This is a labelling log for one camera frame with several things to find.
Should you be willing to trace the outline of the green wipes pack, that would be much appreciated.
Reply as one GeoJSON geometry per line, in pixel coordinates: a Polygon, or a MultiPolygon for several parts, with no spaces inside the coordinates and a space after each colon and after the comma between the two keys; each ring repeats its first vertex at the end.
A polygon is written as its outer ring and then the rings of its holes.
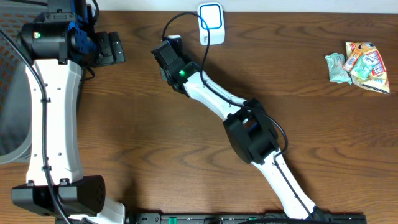
{"type": "Polygon", "coordinates": [[[332,53],[325,56],[328,65],[329,81],[352,84],[352,79],[348,72],[343,69],[345,58],[343,54],[332,53]]]}

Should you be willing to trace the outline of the orange snack pack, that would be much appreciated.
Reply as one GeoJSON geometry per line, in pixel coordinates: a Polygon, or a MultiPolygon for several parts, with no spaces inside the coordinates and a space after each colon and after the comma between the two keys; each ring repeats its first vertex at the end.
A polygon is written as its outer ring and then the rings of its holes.
{"type": "Polygon", "coordinates": [[[343,69],[345,71],[347,71],[347,72],[352,71],[354,65],[356,64],[356,62],[358,61],[360,56],[362,56],[362,54],[363,53],[360,50],[357,50],[357,49],[352,51],[351,55],[348,57],[347,61],[343,65],[343,69]]]}

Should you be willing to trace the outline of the yellow wet wipes pack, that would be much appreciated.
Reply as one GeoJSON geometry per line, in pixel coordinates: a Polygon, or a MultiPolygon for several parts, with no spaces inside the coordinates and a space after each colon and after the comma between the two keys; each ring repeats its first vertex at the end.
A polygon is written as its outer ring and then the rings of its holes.
{"type": "Polygon", "coordinates": [[[389,81],[387,77],[387,70],[382,60],[381,54],[374,44],[371,42],[346,42],[347,59],[355,49],[360,50],[363,55],[370,56],[376,60],[377,64],[371,70],[371,73],[365,80],[356,78],[351,75],[352,82],[365,90],[375,91],[378,93],[389,94],[389,81]]]}

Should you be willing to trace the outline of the teal Kleenex tissue pack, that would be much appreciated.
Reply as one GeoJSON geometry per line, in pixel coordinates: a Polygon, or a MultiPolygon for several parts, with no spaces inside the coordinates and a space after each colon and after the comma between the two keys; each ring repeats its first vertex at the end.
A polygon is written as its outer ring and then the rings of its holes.
{"type": "Polygon", "coordinates": [[[362,55],[355,63],[354,67],[350,71],[350,74],[352,76],[355,76],[356,78],[365,80],[367,79],[367,77],[371,73],[371,70],[374,68],[376,64],[377,64],[376,60],[374,60],[370,56],[362,55]]]}

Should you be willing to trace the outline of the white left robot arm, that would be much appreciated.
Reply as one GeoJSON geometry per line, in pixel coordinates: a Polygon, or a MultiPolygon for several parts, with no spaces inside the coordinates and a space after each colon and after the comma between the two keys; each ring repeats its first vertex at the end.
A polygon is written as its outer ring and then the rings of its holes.
{"type": "Polygon", "coordinates": [[[26,182],[12,189],[15,206],[57,223],[126,223],[122,203],[104,178],[83,173],[77,141],[78,97],[85,72],[125,61],[117,32],[96,32],[93,1],[48,1],[13,44],[25,63],[32,103],[26,182]]]}

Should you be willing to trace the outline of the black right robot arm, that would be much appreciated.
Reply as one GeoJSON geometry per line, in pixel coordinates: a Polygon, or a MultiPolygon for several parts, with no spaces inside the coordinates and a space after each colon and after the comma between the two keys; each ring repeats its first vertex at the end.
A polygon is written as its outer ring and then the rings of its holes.
{"type": "Polygon", "coordinates": [[[162,78],[174,91],[199,101],[222,120],[234,152],[265,177],[289,218],[313,218],[317,206],[285,163],[286,148],[279,146],[282,127],[258,100],[239,98],[215,83],[203,66],[183,54],[181,41],[179,35],[171,36],[152,50],[162,78]]]}

